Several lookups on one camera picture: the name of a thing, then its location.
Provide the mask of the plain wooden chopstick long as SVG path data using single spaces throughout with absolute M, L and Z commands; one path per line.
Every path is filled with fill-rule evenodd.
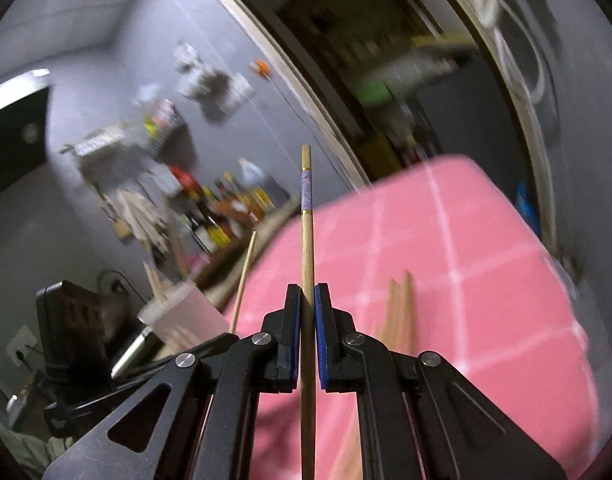
M 388 282 L 383 323 L 379 327 L 379 340 L 388 348 L 393 348 L 397 342 L 401 299 L 401 285 L 391 278 Z

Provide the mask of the white wall basket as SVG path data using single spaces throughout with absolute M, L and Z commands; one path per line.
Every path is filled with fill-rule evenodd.
M 93 131 L 76 144 L 64 144 L 60 154 L 72 154 L 78 160 L 95 159 L 120 148 L 126 139 L 123 122 Z

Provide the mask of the wall power socket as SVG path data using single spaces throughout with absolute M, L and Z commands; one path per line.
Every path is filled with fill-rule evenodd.
M 234 75 L 229 80 L 227 89 L 225 89 L 225 93 L 220 98 L 219 110 L 226 115 L 234 113 L 249 99 L 253 92 L 253 87 L 243 74 Z

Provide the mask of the hanging plastic bag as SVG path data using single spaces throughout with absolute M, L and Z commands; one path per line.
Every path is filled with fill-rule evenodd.
M 184 41 L 173 49 L 173 67 L 180 75 L 176 91 L 199 104 L 209 122 L 222 122 L 225 112 L 221 105 L 228 93 L 229 75 L 204 62 L 195 47 Z

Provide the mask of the large oil jug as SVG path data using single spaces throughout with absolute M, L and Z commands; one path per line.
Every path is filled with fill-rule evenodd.
M 289 201 L 289 194 L 274 177 L 246 158 L 240 157 L 237 162 L 245 190 L 251 193 L 264 211 L 279 209 Z

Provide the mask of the hanging cloth towel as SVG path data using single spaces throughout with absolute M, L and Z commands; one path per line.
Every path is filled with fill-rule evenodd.
M 131 227 L 135 238 L 149 252 L 156 249 L 167 254 L 167 223 L 161 211 L 146 196 L 126 186 L 117 188 L 116 198 L 120 215 Z

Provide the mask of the orange wall hook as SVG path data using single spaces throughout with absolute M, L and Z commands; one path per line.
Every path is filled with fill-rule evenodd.
M 263 60 L 259 60 L 259 58 L 251 62 L 251 69 L 254 70 L 254 73 L 260 78 L 270 79 L 272 77 L 272 70 L 269 65 L 263 62 Z

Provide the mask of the white plastic utensil holder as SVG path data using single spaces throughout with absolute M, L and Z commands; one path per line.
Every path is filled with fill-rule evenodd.
M 166 290 L 165 301 L 153 298 L 138 313 L 164 344 L 166 356 L 192 350 L 228 333 L 229 322 L 194 283 L 181 282 Z

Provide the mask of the dark soy sauce bottle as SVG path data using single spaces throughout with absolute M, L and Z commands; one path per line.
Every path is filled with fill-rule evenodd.
M 227 221 L 216 216 L 204 200 L 197 202 L 197 209 L 199 209 L 201 219 L 194 228 L 194 234 L 207 252 L 214 254 L 218 249 L 228 247 L 232 242 L 232 237 L 228 230 L 223 229 Z

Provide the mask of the pink checked tablecloth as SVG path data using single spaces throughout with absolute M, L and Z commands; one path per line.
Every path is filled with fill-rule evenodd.
M 473 160 L 441 156 L 318 207 L 315 277 L 379 339 L 388 282 L 413 278 L 417 350 L 432 350 L 569 478 L 600 447 L 590 342 L 554 262 Z

